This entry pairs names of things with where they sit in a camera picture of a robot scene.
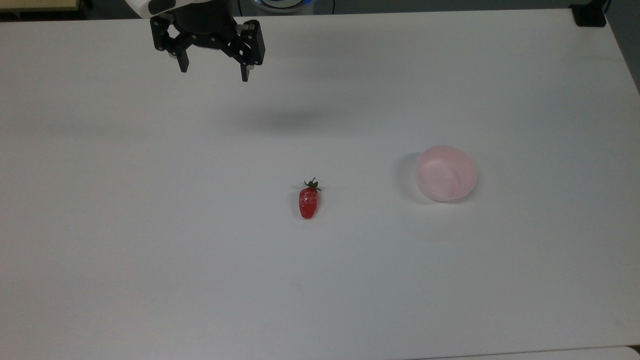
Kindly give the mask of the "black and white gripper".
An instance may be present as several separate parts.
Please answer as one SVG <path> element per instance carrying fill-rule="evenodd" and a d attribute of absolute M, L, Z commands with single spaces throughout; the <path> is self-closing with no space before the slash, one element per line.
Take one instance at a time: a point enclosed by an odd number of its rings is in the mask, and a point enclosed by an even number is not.
<path fill-rule="evenodd" d="M 154 48 L 176 59 L 182 73 L 189 68 L 186 50 L 191 44 L 219 50 L 228 47 L 228 56 L 239 64 L 245 83 L 250 71 L 263 64 L 266 48 L 260 22 L 251 19 L 237 24 L 228 0 L 190 3 L 172 12 L 173 18 L 150 18 L 151 36 Z M 176 37 L 170 35 L 171 27 L 178 30 Z"/>

